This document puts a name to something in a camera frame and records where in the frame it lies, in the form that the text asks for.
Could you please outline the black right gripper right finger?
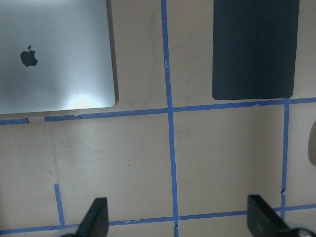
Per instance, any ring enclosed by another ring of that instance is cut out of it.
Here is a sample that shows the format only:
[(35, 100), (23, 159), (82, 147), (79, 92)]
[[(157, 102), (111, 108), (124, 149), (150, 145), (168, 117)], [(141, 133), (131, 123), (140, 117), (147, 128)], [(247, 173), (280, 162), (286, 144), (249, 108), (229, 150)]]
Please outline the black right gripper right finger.
[(247, 197), (247, 227), (253, 237), (298, 237), (260, 195)]

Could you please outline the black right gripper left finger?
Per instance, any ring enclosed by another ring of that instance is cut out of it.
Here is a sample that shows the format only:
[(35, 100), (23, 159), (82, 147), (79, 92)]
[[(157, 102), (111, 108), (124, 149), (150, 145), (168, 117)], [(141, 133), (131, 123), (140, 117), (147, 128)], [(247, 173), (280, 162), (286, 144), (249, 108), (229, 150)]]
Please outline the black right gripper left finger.
[(106, 237), (109, 230), (106, 197), (96, 198), (76, 231), (77, 237)]

